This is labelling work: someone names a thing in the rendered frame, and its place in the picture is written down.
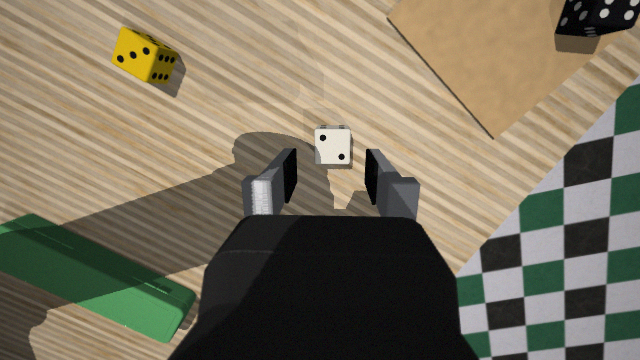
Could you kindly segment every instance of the checkerboard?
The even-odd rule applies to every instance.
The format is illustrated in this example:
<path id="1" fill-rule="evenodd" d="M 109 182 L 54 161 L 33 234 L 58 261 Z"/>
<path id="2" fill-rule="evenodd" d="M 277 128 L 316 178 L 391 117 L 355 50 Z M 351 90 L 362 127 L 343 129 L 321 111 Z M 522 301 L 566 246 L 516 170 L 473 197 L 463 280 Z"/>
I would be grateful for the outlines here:
<path id="1" fill-rule="evenodd" d="M 640 359 L 640 77 L 456 277 L 481 359 Z"/>

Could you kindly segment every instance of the green plastic object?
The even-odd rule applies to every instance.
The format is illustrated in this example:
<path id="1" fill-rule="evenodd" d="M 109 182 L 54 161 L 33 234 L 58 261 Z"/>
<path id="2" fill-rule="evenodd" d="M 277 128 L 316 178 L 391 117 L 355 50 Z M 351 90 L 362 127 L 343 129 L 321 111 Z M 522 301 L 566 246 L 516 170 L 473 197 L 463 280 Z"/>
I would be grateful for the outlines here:
<path id="1" fill-rule="evenodd" d="M 37 215 L 0 225 L 0 271 L 166 343 L 196 294 Z"/>

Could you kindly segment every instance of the white die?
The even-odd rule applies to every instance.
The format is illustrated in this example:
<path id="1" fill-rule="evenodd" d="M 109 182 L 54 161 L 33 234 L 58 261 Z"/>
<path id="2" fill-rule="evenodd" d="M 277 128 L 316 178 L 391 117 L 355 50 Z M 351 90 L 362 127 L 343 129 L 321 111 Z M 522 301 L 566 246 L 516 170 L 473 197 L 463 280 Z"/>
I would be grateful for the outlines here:
<path id="1" fill-rule="evenodd" d="M 346 125 L 320 125 L 315 130 L 316 164 L 349 165 L 351 129 Z"/>

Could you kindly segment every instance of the brown cardboard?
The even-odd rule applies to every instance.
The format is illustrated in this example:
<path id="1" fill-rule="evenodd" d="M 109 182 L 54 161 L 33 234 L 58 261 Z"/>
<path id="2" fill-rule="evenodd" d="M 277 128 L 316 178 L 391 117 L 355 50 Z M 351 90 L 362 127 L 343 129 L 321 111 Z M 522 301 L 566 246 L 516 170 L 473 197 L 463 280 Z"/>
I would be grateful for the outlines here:
<path id="1" fill-rule="evenodd" d="M 495 138 L 622 33 L 555 35 L 563 7 L 564 0 L 402 0 L 389 21 Z"/>

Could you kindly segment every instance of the die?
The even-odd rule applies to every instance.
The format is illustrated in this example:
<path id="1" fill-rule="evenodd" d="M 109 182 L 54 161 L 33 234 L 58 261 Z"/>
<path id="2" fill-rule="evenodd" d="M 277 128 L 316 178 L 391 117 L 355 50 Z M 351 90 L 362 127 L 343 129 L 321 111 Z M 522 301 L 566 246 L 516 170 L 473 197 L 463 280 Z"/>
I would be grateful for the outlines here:
<path id="1" fill-rule="evenodd" d="M 315 154 L 318 165 L 351 163 L 351 129 L 346 125 L 320 125 L 315 129 Z"/>
<path id="2" fill-rule="evenodd" d="M 632 28 L 640 0 L 567 0 L 556 34 L 595 37 Z"/>
<path id="3" fill-rule="evenodd" d="M 122 27 L 111 62 L 149 83 L 169 81 L 178 53 L 151 35 Z"/>

